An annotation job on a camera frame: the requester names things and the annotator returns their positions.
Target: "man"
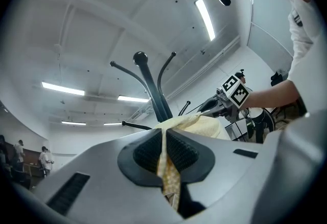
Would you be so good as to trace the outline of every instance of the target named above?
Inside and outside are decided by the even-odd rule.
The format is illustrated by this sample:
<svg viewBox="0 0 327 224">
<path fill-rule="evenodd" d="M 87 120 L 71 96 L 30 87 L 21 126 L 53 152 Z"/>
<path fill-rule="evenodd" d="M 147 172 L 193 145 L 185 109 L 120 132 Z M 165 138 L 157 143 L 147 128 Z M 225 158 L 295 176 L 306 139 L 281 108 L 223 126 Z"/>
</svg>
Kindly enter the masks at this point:
<svg viewBox="0 0 327 224">
<path fill-rule="evenodd" d="M 22 140 L 19 140 L 15 145 L 14 145 L 14 158 L 13 158 L 13 166 L 15 170 L 17 171 L 24 171 L 24 159 L 25 157 L 24 151 L 23 151 L 23 142 Z"/>
<path fill-rule="evenodd" d="M 314 43 L 321 38 L 323 20 L 318 15 L 312 0 L 290 0 L 292 11 L 288 17 L 294 56 L 288 79 L 276 86 L 259 92 L 252 92 L 243 104 L 247 107 L 280 107 L 290 104 L 299 98 L 293 83 L 294 74 L 298 73 L 298 64 L 305 57 Z"/>
<path fill-rule="evenodd" d="M 238 77 L 243 82 L 243 84 L 246 83 L 245 76 L 243 73 L 236 72 L 235 76 Z M 268 117 L 268 115 L 264 112 L 264 110 L 262 108 L 253 107 L 253 108 L 249 108 L 248 110 L 249 110 L 249 116 L 255 124 L 255 141 L 257 143 L 263 144 L 265 124 L 267 124 L 269 131 L 273 131 L 274 130 L 273 122 L 272 122 L 271 118 Z"/>
<path fill-rule="evenodd" d="M 50 175 L 52 162 L 46 153 L 47 151 L 48 151 L 48 149 L 43 146 L 42 153 L 40 154 L 40 157 L 39 157 L 39 161 L 41 162 L 41 165 L 43 166 L 43 168 L 45 170 L 45 174 L 48 176 L 48 175 Z"/>
</svg>

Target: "ceiling light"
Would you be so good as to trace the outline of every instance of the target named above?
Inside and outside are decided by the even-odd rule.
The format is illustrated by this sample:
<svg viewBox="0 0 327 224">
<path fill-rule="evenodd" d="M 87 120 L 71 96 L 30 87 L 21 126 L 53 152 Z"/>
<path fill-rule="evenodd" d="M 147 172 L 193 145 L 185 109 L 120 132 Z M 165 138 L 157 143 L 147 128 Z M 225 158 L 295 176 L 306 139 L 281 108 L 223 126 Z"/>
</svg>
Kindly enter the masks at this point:
<svg viewBox="0 0 327 224">
<path fill-rule="evenodd" d="M 122 123 L 104 123 L 104 126 L 116 126 L 116 125 L 122 125 Z"/>
<path fill-rule="evenodd" d="M 206 9 L 206 6 L 204 4 L 204 1 L 203 0 L 195 1 L 195 5 L 198 7 L 198 9 L 200 11 L 200 14 L 203 18 L 206 29 L 208 30 L 210 40 L 212 41 L 216 37 L 216 35 L 215 35 L 214 27 L 211 22 L 208 10 Z"/>
<path fill-rule="evenodd" d="M 71 93 L 71 94 L 76 94 L 76 95 L 80 95 L 80 96 L 84 96 L 85 95 L 85 91 L 79 91 L 77 89 L 73 89 L 73 88 L 68 88 L 68 87 L 61 87 L 61 86 L 57 86 L 57 85 L 52 85 L 49 83 L 45 83 L 42 82 L 42 86 L 44 88 L 48 88 L 48 89 L 52 89 L 54 91 L 60 91 L 60 92 L 65 92 L 65 93 Z"/>
<path fill-rule="evenodd" d="M 61 121 L 62 124 L 68 124 L 68 125 L 79 125 L 79 126 L 85 126 L 86 123 L 82 122 L 70 122 L 70 121 Z"/>
<path fill-rule="evenodd" d="M 149 101 L 149 99 L 138 99 L 138 98 L 125 97 L 125 96 L 118 96 L 118 100 L 143 102 L 143 103 L 146 103 Z"/>
</svg>

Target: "white ceiling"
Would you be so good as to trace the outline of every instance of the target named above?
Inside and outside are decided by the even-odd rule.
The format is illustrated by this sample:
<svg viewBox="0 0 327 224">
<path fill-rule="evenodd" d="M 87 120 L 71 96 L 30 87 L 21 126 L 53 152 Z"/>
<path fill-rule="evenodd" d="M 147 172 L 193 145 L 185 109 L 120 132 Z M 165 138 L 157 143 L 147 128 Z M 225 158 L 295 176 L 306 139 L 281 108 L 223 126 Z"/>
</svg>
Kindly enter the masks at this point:
<svg viewBox="0 0 327 224">
<path fill-rule="evenodd" d="M 217 36 L 210 42 L 195 1 L 18 0 L 2 60 L 39 117 L 93 126 L 128 120 L 142 104 L 118 101 L 118 95 L 147 95 L 134 78 L 110 67 L 111 61 L 141 76 L 132 57 L 144 51 L 156 81 L 176 51 L 162 79 L 168 95 L 238 35 L 235 9 L 204 0 Z M 45 90 L 42 81 L 83 89 L 86 96 Z"/>
</svg>

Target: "beige fabric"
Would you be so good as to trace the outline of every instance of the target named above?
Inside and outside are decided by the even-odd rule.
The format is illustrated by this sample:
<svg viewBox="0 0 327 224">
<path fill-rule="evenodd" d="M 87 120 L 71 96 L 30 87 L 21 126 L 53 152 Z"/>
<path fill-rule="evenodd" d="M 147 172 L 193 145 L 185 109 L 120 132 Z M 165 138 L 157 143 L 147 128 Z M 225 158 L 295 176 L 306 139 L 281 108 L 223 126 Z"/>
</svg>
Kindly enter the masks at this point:
<svg viewBox="0 0 327 224">
<path fill-rule="evenodd" d="M 177 210 L 180 194 L 180 175 L 167 155 L 166 131 L 167 129 L 181 129 L 205 137 L 230 140 L 226 129 L 218 119 L 201 116 L 201 113 L 175 117 L 159 123 L 155 128 L 162 130 L 162 150 L 157 168 L 157 175 L 163 181 L 163 194 L 174 193 L 172 207 Z"/>
</svg>

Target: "fluorescent light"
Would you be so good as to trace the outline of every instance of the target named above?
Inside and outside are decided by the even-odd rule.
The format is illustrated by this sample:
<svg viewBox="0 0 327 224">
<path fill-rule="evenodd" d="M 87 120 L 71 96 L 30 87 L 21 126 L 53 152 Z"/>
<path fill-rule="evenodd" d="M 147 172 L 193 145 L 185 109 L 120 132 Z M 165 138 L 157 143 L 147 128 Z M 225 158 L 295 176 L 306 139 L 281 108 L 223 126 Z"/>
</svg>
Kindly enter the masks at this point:
<svg viewBox="0 0 327 224">
<path fill-rule="evenodd" d="M 73 89 L 73 88 L 68 88 L 68 87 L 61 87 L 61 86 L 57 86 L 57 85 L 52 85 L 49 83 L 45 83 L 42 82 L 42 86 L 44 88 L 48 88 L 48 89 L 52 89 L 54 91 L 60 91 L 60 92 L 65 92 L 65 93 L 71 93 L 71 94 L 76 94 L 76 95 L 81 95 L 84 96 L 85 95 L 85 91 L 79 91 L 77 89 Z"/>
<path fill-rule="evenodd" d="M 204 1 L 203 0 L 198 0 L 198 1 L 195 2 L 195 5 L 198 7 L 198 9 L 199 9 L 199 11 L 201 13 L 204 24 L 206 26 L 206 29 L 208 30 L 210 40 L 212 41 L 216 37 L 216 35 L 215 35 L 214 27 L 213 27 L 213 24 L 211 22 L 208 10 L 206 9 L 206 6 L 204 4 Z"/>
<path fill-rule="evenodd" d="M 86 123 L 82 122 L 70 122 L 70 121 L 61 121 L 62 124 L 68 124 L 68 125 L 80 125 L 80 126 L 85 126 Z"/>
<path fill-rule="evenodd" d="M 122 123 L 104 123 L 104 126 L 116 126 L 116 125 L 122 125 Z"/>
<path fill-rule="evenodd" d="M 143 103 L 146 103 L 149 101 L 149 99 L 138 99 L 138 98 L 125 97 L 125 96 L 118 96 L 118 100 L 143 102 Z"/>
</svg>

